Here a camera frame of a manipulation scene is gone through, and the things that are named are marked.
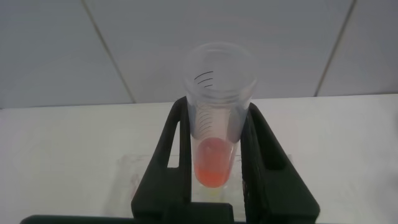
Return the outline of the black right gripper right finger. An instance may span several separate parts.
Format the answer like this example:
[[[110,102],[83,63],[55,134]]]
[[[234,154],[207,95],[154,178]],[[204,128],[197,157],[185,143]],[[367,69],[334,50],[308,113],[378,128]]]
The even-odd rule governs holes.
[[[241,169],[247,223],[316,222],[318,202],[253,103],[241,134]]]

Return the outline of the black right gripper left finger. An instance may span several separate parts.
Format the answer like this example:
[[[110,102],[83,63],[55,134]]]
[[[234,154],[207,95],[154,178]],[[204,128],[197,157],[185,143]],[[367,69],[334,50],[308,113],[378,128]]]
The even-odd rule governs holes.
[[[175,131],[180,126],[178,167],[168,167]],[[175,203],[191,202],[192,168],[187,99],[178,99],[164,124],[159,141],[131,201],[137,220],[161,220]]]

